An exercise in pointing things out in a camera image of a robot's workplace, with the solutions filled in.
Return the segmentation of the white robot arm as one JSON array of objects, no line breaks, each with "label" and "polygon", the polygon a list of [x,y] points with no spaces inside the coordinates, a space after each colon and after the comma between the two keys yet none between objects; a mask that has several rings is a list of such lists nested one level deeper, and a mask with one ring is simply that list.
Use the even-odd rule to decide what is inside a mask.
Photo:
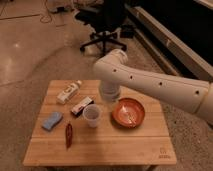
[{"label": "white robot arm", "polygon": [[194,114],[213,126],[213,82],[128,67],[127,54],[114,49],[93,65],[103,100],[116,101],[124,86]]}]

